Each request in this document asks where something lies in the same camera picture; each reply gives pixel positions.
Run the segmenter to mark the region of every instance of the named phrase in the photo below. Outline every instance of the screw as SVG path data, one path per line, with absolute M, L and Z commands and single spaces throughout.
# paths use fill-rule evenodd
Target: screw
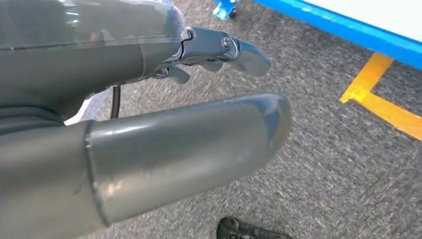
M 230 47 L 230 45 L 231 45 L 231 39 L 230 39 L 230 37 L 228 37 L 228 36 L 224 36 L 224 37 L 221 39 L 221 42 L 222 42 L 222 44 L 223 44 L 223 46 L 224 46 L 225 48 L 229 48 L 229 47 Z

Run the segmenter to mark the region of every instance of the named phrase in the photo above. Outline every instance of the robotic hand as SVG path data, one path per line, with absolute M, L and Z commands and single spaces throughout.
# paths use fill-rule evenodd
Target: robotic hand
M 185 27 L 167 0 L 0 1 L 2 237 L 77 238 L 264 166 L 291 128 L 277 94 L 63 123 L 108 87 L 224 63 L 270 67 L 250 43 Z
M 189 27 L 188 35 L 189 38 L 182 42 L 179 58 L 171 60 L 168 67 L 155 71 L 153 78 L 169 77 L 177 83 L 187 83 L 190 76 L 176 66 L 178 64 L 200 65 L 216 72 L 223 63 L 227 63 L 238 71 L 254 76 L 262 76 L 270 69 L 269 60 L 258 48 L 225 32 Z

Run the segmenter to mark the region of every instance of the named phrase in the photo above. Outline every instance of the yellow floor marking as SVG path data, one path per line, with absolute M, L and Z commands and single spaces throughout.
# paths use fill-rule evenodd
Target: yellow floor marking
M 340 98 L 354 100 L 398 130 L 422 141 L 422 118 L 371 93 L 393 59 L 374 53 Z

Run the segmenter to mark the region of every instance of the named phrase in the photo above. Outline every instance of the blue frame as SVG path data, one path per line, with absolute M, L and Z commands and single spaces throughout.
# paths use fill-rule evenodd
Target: blue frame
M 302 0 L 255 0 L 255 2 L 422 70 L 422 42 Z
M 239 0 L 214 0 L 214 2 L 217 5 L 213 11 L 214 16 L 226 21 Z

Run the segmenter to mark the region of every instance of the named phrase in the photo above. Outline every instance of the gray plastic cover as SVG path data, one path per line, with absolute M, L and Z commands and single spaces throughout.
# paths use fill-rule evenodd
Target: gray plastic cover
M 181 42 L 169 0 L 0 0 L 0 50 Z

